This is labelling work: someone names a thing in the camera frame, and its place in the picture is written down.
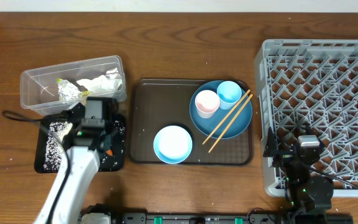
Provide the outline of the pink cup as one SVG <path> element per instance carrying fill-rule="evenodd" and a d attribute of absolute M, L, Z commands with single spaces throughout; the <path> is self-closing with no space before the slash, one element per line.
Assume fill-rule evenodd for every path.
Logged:
<path fill-rule="evenodd" d="M 208 119 L 220 107 L 219 96 L 212 90 L 202 90 L 195 98 L 195 106 L 201 118 Z"/>

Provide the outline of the light blue bowl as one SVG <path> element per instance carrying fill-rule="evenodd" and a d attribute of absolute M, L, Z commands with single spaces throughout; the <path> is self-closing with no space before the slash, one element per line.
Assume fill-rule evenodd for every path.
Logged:
<path fill-rule="evenodd" d="M 193 140 L 190 133 L 181 126 L 166 126 L 155 136 L 155 155 L 166 164 L 179 164 L 191 154 Z"/>

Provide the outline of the orange carrot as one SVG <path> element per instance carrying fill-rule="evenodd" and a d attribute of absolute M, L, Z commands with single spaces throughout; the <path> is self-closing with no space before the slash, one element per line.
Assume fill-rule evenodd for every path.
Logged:
<path fill-rule="evenodd" d="M 110 150 L 107 150 L 107 151 L 106 151 L 106 154 L 109 155 L 109 156 L 113 156 L 113 153 L 112 153 L 112 150 L 111 150 L 111 149 L 110 149 Z"/>

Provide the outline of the white napkin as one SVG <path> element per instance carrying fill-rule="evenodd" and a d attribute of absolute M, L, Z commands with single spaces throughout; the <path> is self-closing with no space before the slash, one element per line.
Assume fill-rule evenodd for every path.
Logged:
<path fill-rule="evenodd" d="M 76 82 L 91 93 L 117 91 L 122 85 L 122 77 L 117 68 L 108 70 L 94 79 L 81 79 Z"/>

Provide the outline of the yellow snack wrapper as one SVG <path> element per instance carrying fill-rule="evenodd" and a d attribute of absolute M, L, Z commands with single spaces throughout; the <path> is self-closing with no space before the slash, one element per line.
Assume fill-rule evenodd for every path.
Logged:
<path fill-rule="evenodd" d="M 80 97 L 84 97 L 84 96 L 88 96 L 90 94 L 90 91 L 81 91 L 79 92 L 79 95 Z"/>

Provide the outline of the aluminium foil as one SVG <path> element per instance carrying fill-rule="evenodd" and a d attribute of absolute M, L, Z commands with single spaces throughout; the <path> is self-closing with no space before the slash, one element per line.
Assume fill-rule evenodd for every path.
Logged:
<path fill-rule="evenodd" d="M 81 91 L 72 82 L 61 78 L 57 79 L 60 101 L 75 100 L 81 95 Z"/>

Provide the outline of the white rice pile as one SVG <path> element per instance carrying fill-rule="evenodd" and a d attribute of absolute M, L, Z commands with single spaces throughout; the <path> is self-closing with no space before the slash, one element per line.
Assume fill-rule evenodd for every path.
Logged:
<path fill-rule="evenodd" d="M 48 138 L 45 145 L 44 172 L 58 172 L 62 161 L 62 146 L 60 143 L 70 132 L 72 124 L 67 121 L 56 121 L 49 125 Z"/>

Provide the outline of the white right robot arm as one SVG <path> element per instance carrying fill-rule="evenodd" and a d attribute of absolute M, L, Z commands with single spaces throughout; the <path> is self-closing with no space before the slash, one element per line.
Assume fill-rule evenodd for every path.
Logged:
<path fill-rule="evenodd" d="M 311 166 L 319 161 L 324 144 L 309 126 L 289 151 L 280 150 L 272 129 L 268 130 L 264 157 L 272 166 L 284 170 L 285 197 L 291 208 L 276 218 L 276 223 L 327 223 L 325 211 L 332 207 L 333 181 L 323 175 L 311 175 Z"/>

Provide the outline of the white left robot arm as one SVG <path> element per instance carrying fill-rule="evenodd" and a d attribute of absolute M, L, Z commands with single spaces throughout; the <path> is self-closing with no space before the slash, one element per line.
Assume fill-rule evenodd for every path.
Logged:
<path fill-rule="evenodd" d="M 86 104 L 74 103 L 61 115 L 73 124 L 62 139 L 62 160 L 36 223 L 76 223 L 86 192 L 101 164 L 100 156 L 112 149 L 114 112 L 112 98 L 88 97 Z"/>

